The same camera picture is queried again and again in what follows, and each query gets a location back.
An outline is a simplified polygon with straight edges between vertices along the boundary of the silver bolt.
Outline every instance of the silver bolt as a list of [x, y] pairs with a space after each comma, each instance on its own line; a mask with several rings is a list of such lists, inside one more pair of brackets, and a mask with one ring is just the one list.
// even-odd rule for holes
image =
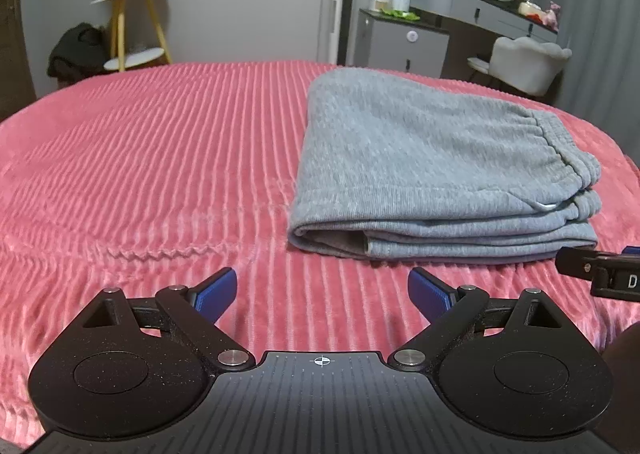
[[426, 360], [424, 353], [415, 349], [402, 349], [396, 352], [394, 358], [398, 364], [410, 367], [419, 366]]
[[225, 366], [241, 366], [249, 360], [249, 353], [237, 349], [228, 349], [218, 355], [218, 362]]

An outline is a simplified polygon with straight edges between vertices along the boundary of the curtain fold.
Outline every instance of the curtain fold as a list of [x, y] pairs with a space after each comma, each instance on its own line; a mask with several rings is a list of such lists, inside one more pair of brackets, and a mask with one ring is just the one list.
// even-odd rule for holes
[[[550, 0], [536, 0], [543, 9]], [[640, 164], [640, 0], [552, 0], [562, 6], [558, 44], [574, 55], [556, 106], [608, 133]]]

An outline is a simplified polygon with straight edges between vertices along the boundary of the striped bedspread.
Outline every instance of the striped bedspread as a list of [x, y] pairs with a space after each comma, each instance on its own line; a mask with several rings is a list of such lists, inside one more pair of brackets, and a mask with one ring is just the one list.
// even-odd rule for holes
[[[406, 294], [411, 265], [322, 257], [287, 244], [306, 90], [329, 69], [178, 64], [102, 76], [0, 125], [0, 437], [25, 446], [42, 433], [26, 390], [30, 368], [107, 285], [148, 297], [231, 266], [238, 300], [219, 326], [257, 357], [267, 349], [386, 356], [425, 326]], [[596, 190], [604, 208], [593, 219], [600, 248], [639, 244], [638, 171], [605, 134], [554, 112], [602, 164]], [[428, 269], [494, 297], [543, 288], [598, 348], [640, 320], [640, 304], [593, 299], [588, 283], [558, 275], [552, 261]]]

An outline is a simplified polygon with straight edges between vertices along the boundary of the pink plush toy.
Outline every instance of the pink plush toy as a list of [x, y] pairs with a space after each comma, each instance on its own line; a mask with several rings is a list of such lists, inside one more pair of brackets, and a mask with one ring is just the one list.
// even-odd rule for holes
[[542, 19], [542, 24], [545, 27], [549, 27], [556, 32], [558, 31], [558, 12], [560, 12], [560, 5], [551, 2], [551, 8], [546, 11], [546, 16]]

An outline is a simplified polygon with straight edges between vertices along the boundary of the folded clothing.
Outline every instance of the folded clothing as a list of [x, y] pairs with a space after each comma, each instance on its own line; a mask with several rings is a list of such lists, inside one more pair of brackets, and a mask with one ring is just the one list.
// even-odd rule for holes
[[537, 260], [597, 243], [599, 179], [552, 113], [342, 68], [309, 89], [289, 241], [360, 259]]

